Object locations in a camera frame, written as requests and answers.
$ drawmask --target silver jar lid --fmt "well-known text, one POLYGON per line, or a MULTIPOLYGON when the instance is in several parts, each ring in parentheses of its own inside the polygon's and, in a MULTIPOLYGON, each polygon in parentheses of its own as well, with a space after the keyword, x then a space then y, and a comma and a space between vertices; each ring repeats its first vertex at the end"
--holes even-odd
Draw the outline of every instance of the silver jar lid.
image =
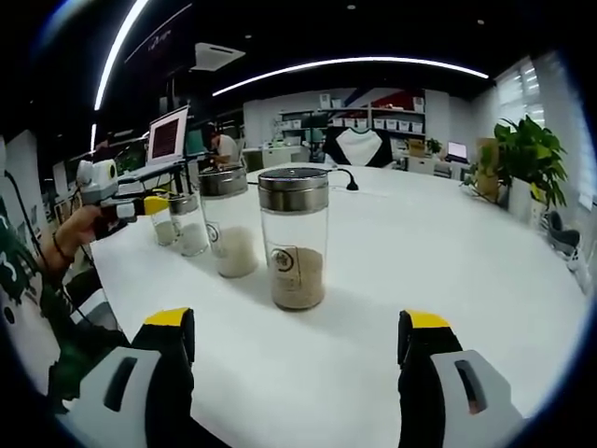
POLYGON ((327 170, 279 168, 259 175, 261 208, 274 212, 312 213, 328 205, 327 170))
POLYGON ((170 211, 173 215, 186 215, 199 208, 196 194, 177 195, 170 198, 170 211))
POLYGON ((246 171, 242 166, 213 170, 199 175, 199 191, 202 197, 224 197, 248 190, 246 171))

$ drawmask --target laptop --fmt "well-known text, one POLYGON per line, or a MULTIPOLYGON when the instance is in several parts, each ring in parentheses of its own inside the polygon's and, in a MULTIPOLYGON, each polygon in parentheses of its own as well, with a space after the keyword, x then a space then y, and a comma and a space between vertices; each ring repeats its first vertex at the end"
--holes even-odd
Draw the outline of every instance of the laptop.
POLYGON ((462 143, 448 142, 448 154, 446 161, 459 161, 460 163, 468 163, 466 157, 466 145, 462 143))
POLYGON ((121 175, 118 180, 136 179, 174 166, 185 158, 188 105, 152 121, 146 166, 121 175))

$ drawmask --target led light strip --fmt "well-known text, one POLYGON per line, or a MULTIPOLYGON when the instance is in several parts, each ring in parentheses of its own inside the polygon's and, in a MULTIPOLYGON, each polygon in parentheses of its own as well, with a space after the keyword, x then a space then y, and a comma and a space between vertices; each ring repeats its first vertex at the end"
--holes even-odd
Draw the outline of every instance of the led light strip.
POLYGON ((292 67, 283 68, 282 70, 276 70, 275 72, 266 73, 265 75, 259 75, 258 77, 251 77, 245 81, 238 82, 229 87, 226 87, 221 91, 215 91, 214 93, 212 93, 212 96, 221 95, 222 93, 226 93, 227 91, 231 91, 241 86, 245 86, 246 84, 250 84, 251 82, 265 79, 266 77, 275 77, 276 75, 281 75, 283 73, 296 72, 298 70, 321 67, 323 65, 331 65, 334 63, 418 63, 422 65, 431 65, 434 67, 447 68, 449 70, 455 70, 457 72, 466 73, 474 77, 482 77, 483 79, 487 79, 489 77, 484 73, 471 70, 470 68, 464 68, 459 65, 453 65, 451 63, 439 63, 437 61, 427 61, 426 59, 397 58, 392 56, 363 56, 359 58, 330 59, 328 61, 318 61, 316 63, 302 63, 301 65, 294 65, 292 67))
POLYGON ((91 125, 91 145, 90 145, 90 153, 93 154, 95 151, 95 133, 97 133, 97 124, 93 123, 91 125))
MULTIPOLYGON (((144 7, 146 7, 149 0, 137 0, 135 4, 132 6, 129 14, 127 14, 126 19, 120 26, 120 30, 118 30, 118 34, 114 43, 112 44, 112 48, 108 53, 108 59, 105 61, 104 71, 102 72, 102 79, 100 80, 100 86, 97 89, 97 95, 95 96, 95 110, 100 110, 102 107, 102 101, 104 100, 105 88, 108 85, 108 80, 110 79, 110 74, 112 73, 112 69, 114 68, 114 63, 116 62, 116 58, 120 49, 122 48, 122 44, 124 43, 124 39, 126 39, 129 31, 131 30, 132 26, 136 22, 136 20, 143 12, 144 7)), ((95 133, 97 131, 97 125, 93 124, 91 126, 91 151, 95 149, 95 133)))

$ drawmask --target wristband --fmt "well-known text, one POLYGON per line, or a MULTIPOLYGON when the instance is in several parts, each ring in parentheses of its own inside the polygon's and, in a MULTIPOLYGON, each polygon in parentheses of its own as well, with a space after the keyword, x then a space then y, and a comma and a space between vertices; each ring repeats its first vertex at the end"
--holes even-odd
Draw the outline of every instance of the wristband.
POLYGON ((52 240, 54 241, 54 247, 56 247, 56 251, 60 254, 60 256, 65 260, 68 261, 68 264, 73 264, 75 262, 75 257, 68 257, 62 249, 58 245, 58 241, 56 241, 56 233, 52 234, 52 240))

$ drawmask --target laptop screen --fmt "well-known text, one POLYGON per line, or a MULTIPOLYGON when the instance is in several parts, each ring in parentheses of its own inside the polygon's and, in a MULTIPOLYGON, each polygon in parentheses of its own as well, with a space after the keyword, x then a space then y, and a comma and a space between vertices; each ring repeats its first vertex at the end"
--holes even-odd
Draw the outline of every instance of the laptop screen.
POLYGON ((156 128, 153 140, 153 158, 169 156, 176 151, 176 133, 178 131, 178 119, 162 124, 156 128))
POLYGON ((459 159, 466 159, 466 145, 448 142, 448 155, 459 159))
POLYGON ((187 116, 188 106, 151 123, 147 164, 177 161, 184 157, 187 116))

